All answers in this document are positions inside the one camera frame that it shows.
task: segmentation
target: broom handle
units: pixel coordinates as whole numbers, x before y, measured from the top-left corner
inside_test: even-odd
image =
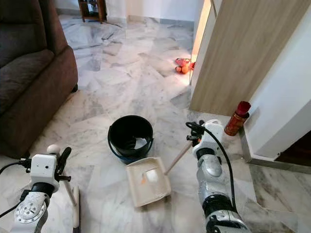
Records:
[[[189,150],[189,148],[192,146],[192,141],[189,141],[186,146],[180,151],[180,153],[177,155],[177,157],[174,159],[170,167],[164,172],[164,175],[167,175],[170,170],[177,164],[177,162],[183,157],[183,155]]]

